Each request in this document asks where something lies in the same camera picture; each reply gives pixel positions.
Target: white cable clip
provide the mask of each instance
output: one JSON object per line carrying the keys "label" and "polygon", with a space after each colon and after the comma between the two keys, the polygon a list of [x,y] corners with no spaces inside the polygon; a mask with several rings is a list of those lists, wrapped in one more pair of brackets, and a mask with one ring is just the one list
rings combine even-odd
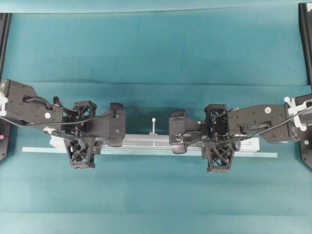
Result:
{"label": "white cable clip", "polygon": [[6,116],[6,104],[8,99],[5,97],[3,92],[0,92],[0,116]]}
{"label": "white cable clip", "polygon": [[152,118],[153,128],[152,131],[150,132],[150,135],[157,135],[157,133],[155,133],[155,122],[156,118]]}
{"label": "white cable clip", "polygon": [[[296,106],[294,97],[292,99],[290,99],[289,97],[285,97],[284,101],[289,105],[288,108],[288,114],[289,116],[294,116],[296,115],[298,112],[305,110],[307,108],[307,103],[304,102],[301,105]],[[294,121],[294,125],[297,128],[300,128],[301,131],[305,131],[307,129],[307,125],[305,123],[301,123],[299,116],[296,116],[295,118],[293,118]]]}

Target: bolt head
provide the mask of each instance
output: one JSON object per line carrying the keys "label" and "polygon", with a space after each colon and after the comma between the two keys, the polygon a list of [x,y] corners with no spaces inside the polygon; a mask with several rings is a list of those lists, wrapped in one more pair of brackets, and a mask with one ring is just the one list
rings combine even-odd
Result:
{"label": "bolt head", "polygon": [[49,112],[46,112],[46,113],[44,114],[44,117],[45,117],[45,118],[51,118],[51,114],[50,114]]}
{"label": "bolt head", "polygon": [[270,107],[266,107],[264,109],[264,112],[267,113],[267,114],[271,113],[271,111],[272,111],[272,109]]}

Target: teal mat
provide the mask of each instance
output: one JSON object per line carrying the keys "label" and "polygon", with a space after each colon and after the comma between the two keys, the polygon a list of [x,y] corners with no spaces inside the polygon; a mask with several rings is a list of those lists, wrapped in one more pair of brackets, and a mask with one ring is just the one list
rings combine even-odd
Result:
{"label": "teal mat", "polygon": [[111,13],[296,4],[298,0],[2,0],[5,13]]}
{"label": "teal mat", "polygon": [[[295,5],[185,12],[13,15],[3,79],[39,96],[119,101],[127,133],[168,132],[171,111],[203,119],[209,103],[281,104],[308,94]],[[0,162],[0,233],[290,233],[312,231],[312,172],[298,144],[278,158],[235,158],[207,174],[187,156],[96,156],[76,171],[40,131],[13,128]]]}
{"label": "teal mat", "polygon": [[7,51],[20,81],[307,84],[297,5],[13,15]]}

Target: wire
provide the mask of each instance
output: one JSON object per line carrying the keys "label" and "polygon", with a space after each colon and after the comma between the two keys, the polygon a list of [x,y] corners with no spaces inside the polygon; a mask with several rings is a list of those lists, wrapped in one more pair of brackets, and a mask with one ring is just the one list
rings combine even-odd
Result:
{"label": "wire", "polygon": [[108,116],[109,114],[106,114],[106,115],[101,115],[101,116],[97,116],[97,117],[92,117],[92,118],[88,118],[88,119],[85,119],[85,120],[80,120],[80,121],[75,121],[75,122],[46,122],[46,123],[32,123],[32,124],[19,124],[19,123],[16,123],[14,121],[11,121],[7,118],[4,118],[4,117],[1,117],[0,116],[0,119],[3,119],[11,124],[14,124],[16,126],[19,126],[19,127],[34,127],[34,126],[42,126],[42,125],[48,125],[48,124],[61,124],[61,125],[69,125],[69,124],[79,124],[79,123],[85,123],[85,122],[89,122],[91,120],[94,120],[96,118],[100,118],[100,117],[106,117]]}

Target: teal fabric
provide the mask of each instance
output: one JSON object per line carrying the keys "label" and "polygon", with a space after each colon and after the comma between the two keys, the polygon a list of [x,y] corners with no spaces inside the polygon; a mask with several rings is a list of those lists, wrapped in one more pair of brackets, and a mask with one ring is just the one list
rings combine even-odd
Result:
{"label": "teal fabric", "polygon": [[2,0],[5,13],[112,13],[296,4],[298,0]]}
{"label": "teal fabric", "polygon": [[[97,113],[122,102],[127,133],[168,132],[171,111],[203,119],[209,103],[281,104],[308,94],[297,7],[13,15],[2,79]],[[0,233],[290,233],[312,231],[312,172],[296,143],[278,158],[235,158],[207,174],[187,156],[96,156],[76,171],[40,131],[13,128],[0,162]]]}
{"label": "teal fabric", "polygon": [[7,49],[20,81],[307,84],[297,5],[13,15]]}

